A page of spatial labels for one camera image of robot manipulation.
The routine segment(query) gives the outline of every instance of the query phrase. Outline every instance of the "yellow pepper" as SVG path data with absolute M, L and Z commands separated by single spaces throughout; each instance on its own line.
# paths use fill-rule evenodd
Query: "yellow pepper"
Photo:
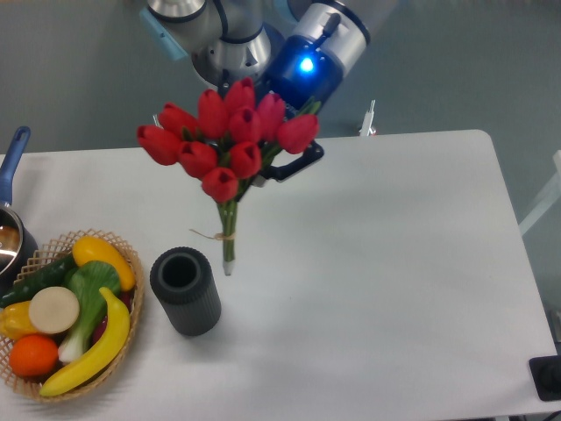
M 124 346 L 131 329 L 129 309 L 109 288 L 101 287 L 99 292 L 107 302 L 105 332 L 82 357 L 49 377 L 39 390 L 41 396 L 61 395 L 80 386 L 107 367 Z
M 122 291 L 130 291 L 136 283 L 131 267 L 121 253 L 110 243 L 98 237 L 86 235 L 78 239 L 72 247 L 76 265 L 83 266 L 89 261 L 109 263 L 117 270 Z
M 0 312 L 0 334 L 18 340 L 24 336 L 38 333 L 29 319 L 30 303 L 31 301 L 15 303 Z

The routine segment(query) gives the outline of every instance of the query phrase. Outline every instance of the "artificial flower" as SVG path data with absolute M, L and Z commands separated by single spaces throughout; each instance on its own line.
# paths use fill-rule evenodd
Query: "artificial flower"
M 257 143 L 261 139 L 259 115 L 251 108 L 242 108 L 231 116 L 228 130 L 232 140 L 236 143 Z
M 141 125 L 137 129 L 139 144 L 160 165 L 174 165 L 181 140 L 156 125 Z
M 244 107 L 255 109 L 255 90 L 253 89 L 252 78 L 246 77 L 241 81 L 234 82 L 224 97 L 224 103 L 230 114 L 234 114 Z
M 196 128 L 199 125 L 195 117 L 174 103 L 166 103 L 164 105 L 164 110 L 158 115 L 158 121 L 164 129 L 180 139 L 183 139 L 183 127 L 189 131 L 190 138 L 194 139 Z
M 179 163 L 194 178 L 203 178 L 218 165 L 218 154 L 212 146 L 202 142 L 183 142 L 179 151 Z
M 261 169 L 261 151 L 252 142 L 233 146 L 230 156 L 230 168 L 239 179 L 253 177 Z
M 304 114 L 280 125 L 277 140 L 288 153 L 302 153 L 319 132 L 317 116 Z
M 284 120 L 285 104 L 279 94 L 267 94 L 257 107 L 264 140 L 272 142 Z
M 220 139 L 228 129 L 229 115 L 224 100 L 212 89 L 199 97 L 199 126 L 209 139 Z
M 229 168 L 216 167 L 202 178 L 202 190 L 217 203 L 228 202 L 238 193 L 238 179 Z

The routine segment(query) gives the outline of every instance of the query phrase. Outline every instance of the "wicker basket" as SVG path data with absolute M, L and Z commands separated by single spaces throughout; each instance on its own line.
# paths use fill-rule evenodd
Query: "wicker basket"
M 41 389 L 41 383 L 24 380 L 12 373 L 10 365 L 8 364 L 8 359 L 14 341 L 0 335 L 0 376 L 4 379 L 5 383 L 13 389 L 14 392 L 19 393 L 23 396 L 30 397 L 31 399 L 38 402 L 55 403 L 67 401 L 68 399 L 82 396 L 99 386 L 115 371 L 119 363 L 123 360 L 129 350 L 132 338 L 134 337 L 134 333 L 137 330 L 138 316 L 140 314 L 142 302 L 144 299 L 144 272 L 142 270 L 140 260 L 138 259 L 137 252 L 132 249 L 129 243 L 118 237 L 113 232 L 105 233 L 90 229 L 86 232 L 70 232 L 66 235 L 61 235 L 59 239 L 52 239 L 49 244 L 43 245 L 43 247 L 40 250 L 36 251 L 33 257 L 31 257 L 27 261 L 27 266 L 22 268 L 16 282 L 21 281 L 28 274 L 45 266 L 51 261 L 57 260 L 62 255 L 70 253 L 70 251 L 72 250 L 72 245 L 76 242 L 76 240 L 85 235 L 105 239 L 106 241 L 111 243 L 131 265 L 132 271 L 136 278 L 136 287 L 134 289 L 134 297 L 131 304 L 131 331 L 129 332 L 129 336 L 117 357 L 115 357 L 111 364 L 109 364 L 109 366 L 107 366 L 92 381 L 84 383 L 82 386 L 76 389 L 72 389 L 63 395 L 54 397 L 40 396 L 39 389 Z

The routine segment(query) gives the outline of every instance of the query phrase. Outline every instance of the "pot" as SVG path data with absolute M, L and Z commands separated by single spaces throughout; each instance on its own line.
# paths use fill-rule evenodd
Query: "pot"
M 19 160 L 31 135 L 29 127 L 19 127 L 0 167 L 0 294 L 13 285 L 27 259 L 37 250 L 37 242 L 11 209 L 12 182 Z

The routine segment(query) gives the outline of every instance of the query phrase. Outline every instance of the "banana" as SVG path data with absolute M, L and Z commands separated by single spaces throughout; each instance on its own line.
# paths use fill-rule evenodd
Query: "banana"
M 110 289 L 101 287 L 99 292 L 107 302 L 105 332 L 82 357 L 49 377 L 39 390 L 41 396 L 62 395 L 80 386 L 107 367 L 123 348 L 131 329 L 129 310 Z

